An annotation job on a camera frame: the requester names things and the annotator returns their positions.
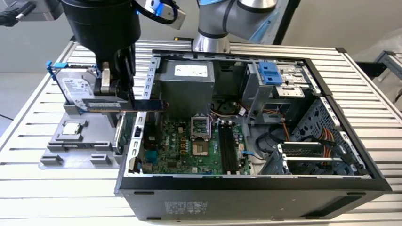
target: hard disk drive label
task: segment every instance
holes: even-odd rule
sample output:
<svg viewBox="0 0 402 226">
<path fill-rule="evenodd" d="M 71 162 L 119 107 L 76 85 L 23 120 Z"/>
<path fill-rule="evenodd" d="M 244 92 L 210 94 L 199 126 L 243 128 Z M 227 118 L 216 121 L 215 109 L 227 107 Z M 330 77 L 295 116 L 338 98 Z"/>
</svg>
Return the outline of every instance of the hard disk drive label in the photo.
<svg viewBox="0 0 402 226">
<path fill-rule="evenodd" d="M 88 81 L 86 79 L 64 78 L 63 83 L 67 89 L 68 100 L 83 110 L 87 110 L 83 99 L 95 99 Z"/>
</svg>

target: blue latch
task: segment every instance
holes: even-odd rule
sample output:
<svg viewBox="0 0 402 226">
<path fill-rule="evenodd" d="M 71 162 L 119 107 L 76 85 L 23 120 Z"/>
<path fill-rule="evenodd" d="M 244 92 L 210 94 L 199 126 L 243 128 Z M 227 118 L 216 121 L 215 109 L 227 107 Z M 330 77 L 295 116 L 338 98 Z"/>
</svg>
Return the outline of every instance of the blue latch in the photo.
<svg viewBox="0 0 402 226">
<path fill-rule="evenodd" d="M 266 85 L 282 85 L 282 76 L 274 62 L 259 62 L 258 71 L 263 76 Z"/>
<path fill-rule="evenodd" d="M 67 68 L 67 67 L 68 67 L 68 63 L 56 62 L 54 64 L 54 68 Z"/>
<path fill-rule="evenodd" d="M 240 152 L 242 152 L 242 154 L 246 154 L 246 155 L 254 155 L 254 152 L 250 152 L 250 151 L 242 150 Z"/>
</svg>

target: motherboard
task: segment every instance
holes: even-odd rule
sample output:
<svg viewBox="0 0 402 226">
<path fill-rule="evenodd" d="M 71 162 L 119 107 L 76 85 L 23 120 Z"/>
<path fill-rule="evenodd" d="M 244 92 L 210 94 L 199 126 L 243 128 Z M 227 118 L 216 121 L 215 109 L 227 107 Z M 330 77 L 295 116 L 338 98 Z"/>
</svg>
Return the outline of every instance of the motherboard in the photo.
<svg viewBox="0 0 402 226">
<path fill-rule="evenodd" d="M 143 173 L 250 175 L 240 125 L 204 122 L 200 118 L 163 122 L 160 145 L 158 150 L 146 150 Z M 210 137 L 194 135 L 208 132 Z"/>
</svg>

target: power supply label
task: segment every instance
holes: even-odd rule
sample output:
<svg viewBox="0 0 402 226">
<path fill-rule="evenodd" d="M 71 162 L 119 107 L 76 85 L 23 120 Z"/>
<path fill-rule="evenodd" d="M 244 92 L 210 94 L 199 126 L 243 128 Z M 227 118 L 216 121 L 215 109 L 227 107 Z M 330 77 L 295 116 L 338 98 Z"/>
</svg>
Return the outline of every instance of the power supply label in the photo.
<svg viewBox="0 0 402 226">
<path fill-rule="evenodd" d="M 208 77 L 206 65 L 176 65 L 175 76 Z"/>
</svg>

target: white wall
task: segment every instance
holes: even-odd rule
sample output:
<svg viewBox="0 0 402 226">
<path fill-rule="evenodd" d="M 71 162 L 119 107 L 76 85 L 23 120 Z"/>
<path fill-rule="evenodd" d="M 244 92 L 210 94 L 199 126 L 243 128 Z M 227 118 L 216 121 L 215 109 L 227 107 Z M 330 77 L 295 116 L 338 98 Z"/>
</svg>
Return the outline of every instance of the white wall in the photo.
<svg viewBox="0 0 402 226">
<path fill-rule="evenodd" d="M 283 45 L 343 47 L 354 55 L 402 27 L 402 0 L 302 0 Z"/>
<path fill-rule="evenodd" d="M 187 12 L 182 30 L 142 16 L 142 39 L 192 38 L 198 32 L 195 0 L 176 0 Z M 402 0 L 302 0 L 285 38 L 286 45 L 345 47 L 354 54 L 402 27 Z M 64 15 L 55 22 L 25 22 L 0 27 L 0 72 L 46 72 L 72 36 Z"/>
</svg>

